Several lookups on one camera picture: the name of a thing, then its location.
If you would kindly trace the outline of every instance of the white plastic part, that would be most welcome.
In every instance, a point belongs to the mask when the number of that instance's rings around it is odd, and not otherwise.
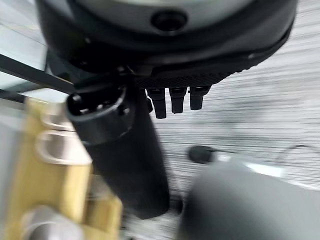
[[[38,135],[35,149],[39,157],[50,164],[88,165],[92,163],[78,135],[72,131],[44,131]]]

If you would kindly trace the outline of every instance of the black bracket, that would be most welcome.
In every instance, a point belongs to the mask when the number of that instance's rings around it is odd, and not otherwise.
[[[187,93],[186,87],[169,88],[171,96],[171,110],[174,114],[181,114],[184,111],[184,99]]]
[[[190,87],[190,109],[200,110],[202,109],[202,102],[204,100],[204,95],[206,95],[211,88],[209,86],[191,86]]]
[[[146,91],[152,99],[156,118],[165,119],[167,117],[165,89],[151,88]]]

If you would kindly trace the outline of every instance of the black plastic housing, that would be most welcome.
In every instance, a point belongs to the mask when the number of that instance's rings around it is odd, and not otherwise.
[[[94,168],[126,208],[141,219],[168,211],[167,175],[145,93],[125,87],[116,102],[85,114],[71,95],[66,114]]]
[[[141,88],[216,84],[270,57],[288,39],[297,0],[256,0],[233,16],[176,36],[122,29],[76,1],[36,0],[52,51],[76,67],[105,73],[130,66]]]

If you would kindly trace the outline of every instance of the metal rod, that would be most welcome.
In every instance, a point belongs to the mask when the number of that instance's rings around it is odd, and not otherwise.
[[[0,71],[66,94],[75,92],[72,83],[46,74],[42,70],[38,70],[2,54],[0,54]]]

